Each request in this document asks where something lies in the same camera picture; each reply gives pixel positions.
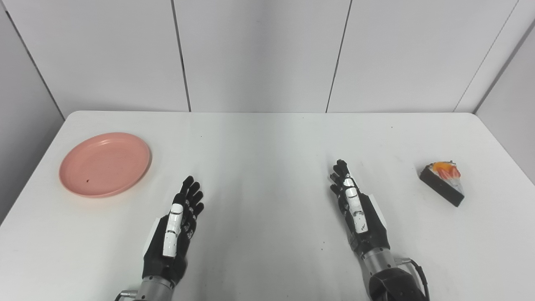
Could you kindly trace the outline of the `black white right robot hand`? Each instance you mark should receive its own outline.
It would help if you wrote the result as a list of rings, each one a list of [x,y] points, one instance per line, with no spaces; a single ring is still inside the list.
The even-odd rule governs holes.
[[[389,249],[387,230],[370,196],[361,192],[347,163],[339,159],[329,176],[339,210],[350,234],[350,247],[359,257],[374,249]]]

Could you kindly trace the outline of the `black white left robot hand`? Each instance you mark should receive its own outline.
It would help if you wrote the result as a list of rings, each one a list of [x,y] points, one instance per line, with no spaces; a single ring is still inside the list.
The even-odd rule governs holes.
[[[155,225],[153,237],[143,257],[142,278],[158,277],[176,286],[183,278],[197,219],[204,209],[203,192],[193,176],[183,182],[169,212]]]

